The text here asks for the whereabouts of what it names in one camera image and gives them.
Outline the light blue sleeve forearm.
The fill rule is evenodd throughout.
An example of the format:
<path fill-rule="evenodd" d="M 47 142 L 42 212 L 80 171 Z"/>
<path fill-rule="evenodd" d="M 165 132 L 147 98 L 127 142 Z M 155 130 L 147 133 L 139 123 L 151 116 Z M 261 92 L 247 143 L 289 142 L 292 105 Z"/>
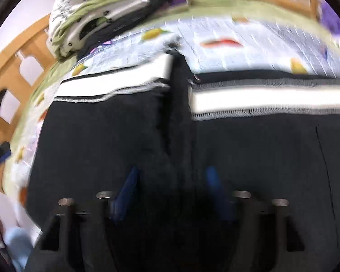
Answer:
<path fill-rule="evenodd" d="M 24 271 L 34 249 L 29 234 L 23 228 L 11 228 L 5 232 L 4 242 L 16 271 Z"/>

